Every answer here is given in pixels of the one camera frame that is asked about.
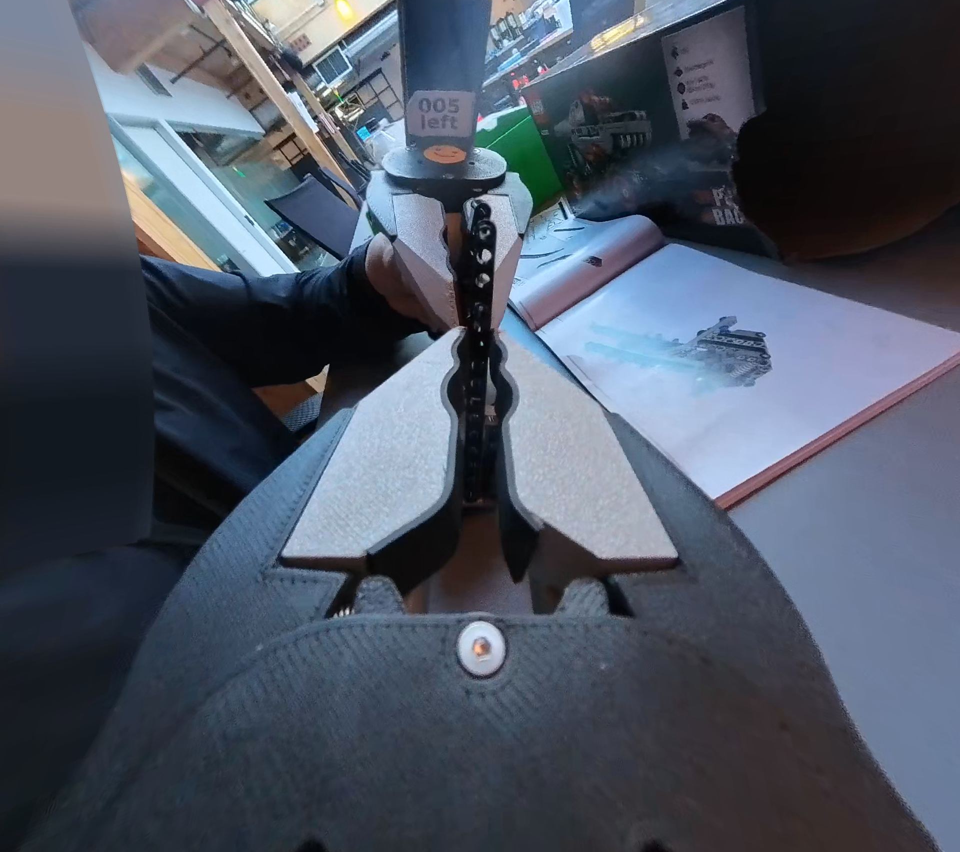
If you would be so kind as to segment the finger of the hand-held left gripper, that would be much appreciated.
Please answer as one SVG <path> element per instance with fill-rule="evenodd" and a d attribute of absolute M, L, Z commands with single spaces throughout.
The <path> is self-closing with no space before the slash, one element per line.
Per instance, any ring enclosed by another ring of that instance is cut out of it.
<path fill-rule="evenodd" d="M 447 217 L 440 200 L 403 192 L 391 198 L 393 249 L 432 330 L 460 326 L 457 280 L 447 244 Z"/>
<path fill-rule="evenodd" d="M 523 245 L 523 201 L 508 191 L 494 191 L 478 197 L 491 211 L 496 230 L 491 276 L 490 321 L 502 321 L 507 309 Z"/>

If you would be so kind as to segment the long black lego beam assembly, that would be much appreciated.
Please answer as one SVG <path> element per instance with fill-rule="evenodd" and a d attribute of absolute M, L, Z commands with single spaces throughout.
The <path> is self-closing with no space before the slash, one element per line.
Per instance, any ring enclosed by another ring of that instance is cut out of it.
<path fill-rule="evenodd" d="M 486 496 L 487 394 L 492 341 L 495 254 L 498 231 L 485 200 L 468 206 L 469 228 L 458 273 L 462 299 L 462 494 L 469 506 Z"/>

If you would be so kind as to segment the dark lego set box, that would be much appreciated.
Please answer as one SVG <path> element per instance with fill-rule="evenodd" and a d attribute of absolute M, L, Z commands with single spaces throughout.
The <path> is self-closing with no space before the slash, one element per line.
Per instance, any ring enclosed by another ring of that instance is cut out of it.
<path fill-rule="evenodd" d="M 738 138 L 760 111 L 748 5 L 733 0 L 655 27 L 618 22 L 524 90 L 579 218 L 643 215 L 670 239 L 770 259 L 735 182 Z"/>

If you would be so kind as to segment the person's left hand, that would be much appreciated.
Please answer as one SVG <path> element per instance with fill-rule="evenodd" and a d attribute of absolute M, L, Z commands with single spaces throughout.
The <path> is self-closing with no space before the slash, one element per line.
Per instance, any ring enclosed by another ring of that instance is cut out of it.
<path fill-rule="evenodd" d="M 393 313 L 409 320 L 420 331 L 436 331 L 431 311 L 402 268 L 400 256 L 385 234 L 376 234 L 367 243 L 364 268 L 367 281 Z"/>

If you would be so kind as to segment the lego instruction booklet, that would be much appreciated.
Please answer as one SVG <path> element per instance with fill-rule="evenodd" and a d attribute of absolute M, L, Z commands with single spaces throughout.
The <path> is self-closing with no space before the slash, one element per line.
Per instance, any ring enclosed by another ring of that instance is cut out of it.
<path fill-rule="evenodd" d="M 732 507 L 958 366 L 958 333 L 595 222 L 510 306 L 606 411 Z"/>

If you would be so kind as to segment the dark office chair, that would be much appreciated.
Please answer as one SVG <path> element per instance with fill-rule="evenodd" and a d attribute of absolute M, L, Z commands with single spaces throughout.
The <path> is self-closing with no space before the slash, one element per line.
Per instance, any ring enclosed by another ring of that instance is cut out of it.
<path fill-rule="evenodd" d="M 351 252 L 360 212 L 312 174 L 265 205 L 335 259 Z"/>

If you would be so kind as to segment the person's dark clothing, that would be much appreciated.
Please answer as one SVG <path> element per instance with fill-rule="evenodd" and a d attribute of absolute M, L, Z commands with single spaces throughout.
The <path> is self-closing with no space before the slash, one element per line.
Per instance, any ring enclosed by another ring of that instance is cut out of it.
<path fill-rule="evenodd" d="M 298 450 L 239 372 L 177 325 L 151 331 L 153 535 L 198 541 Z"/>

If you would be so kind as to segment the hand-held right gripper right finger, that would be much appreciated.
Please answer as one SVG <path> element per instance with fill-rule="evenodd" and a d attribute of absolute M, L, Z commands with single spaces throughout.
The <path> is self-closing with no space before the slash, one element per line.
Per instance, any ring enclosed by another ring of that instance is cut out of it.
<path fill-rule="evenodd" d="M 496 337 L 501 549 L 534 613 L 578 580 L 660 572 L 679 561 L 604 408 L 520 343 Z"/>

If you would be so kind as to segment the green plastic bin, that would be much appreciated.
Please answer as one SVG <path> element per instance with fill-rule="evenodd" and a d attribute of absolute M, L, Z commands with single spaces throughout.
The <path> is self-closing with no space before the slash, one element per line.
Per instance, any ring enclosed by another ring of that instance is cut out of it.
<path fill-rule="evenodd" d="M 541 133 L 525 105 L 478 118 L 475 144 L 505 159 L 530 192 L 534 211 L 556 202 L 564 186 L 548 157 Z"/>

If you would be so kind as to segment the printed paper sheet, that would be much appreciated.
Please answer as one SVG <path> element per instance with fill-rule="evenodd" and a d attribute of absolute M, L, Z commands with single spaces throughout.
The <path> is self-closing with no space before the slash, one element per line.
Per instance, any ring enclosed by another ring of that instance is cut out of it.
<path fill-rule="evenodd" d="M 555 257 L 567 250 L 567 246 L 594 231 L 596 223 L 575 214 L 570 203 L 560 198 L 558 202 L 534 214 L 523 239 L 520 259 L 539 261 Z"/>

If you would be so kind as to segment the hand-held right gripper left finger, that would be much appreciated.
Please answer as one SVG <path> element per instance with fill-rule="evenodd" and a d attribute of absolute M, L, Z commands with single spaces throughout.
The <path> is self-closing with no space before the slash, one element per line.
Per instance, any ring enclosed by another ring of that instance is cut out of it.
<path fill-rule="evenodd" d="M 279 554 L 295 569 L 390 579 L 409 595 L 462 527 L 462 330 L 357 403 Z"/>

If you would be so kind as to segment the glass partition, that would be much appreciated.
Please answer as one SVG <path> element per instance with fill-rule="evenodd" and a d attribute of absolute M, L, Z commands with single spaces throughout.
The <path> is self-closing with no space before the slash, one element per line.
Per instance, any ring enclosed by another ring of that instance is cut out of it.
<path fill-rule="evenodd" d="M 269 234 L 196 156 L 178 131 L 161 119 L 108 114 L 111 133 L 176 200 L 191 210 L 205 251 L 225 255 L 249 275 L 296 274 L 298 268 Z"/>

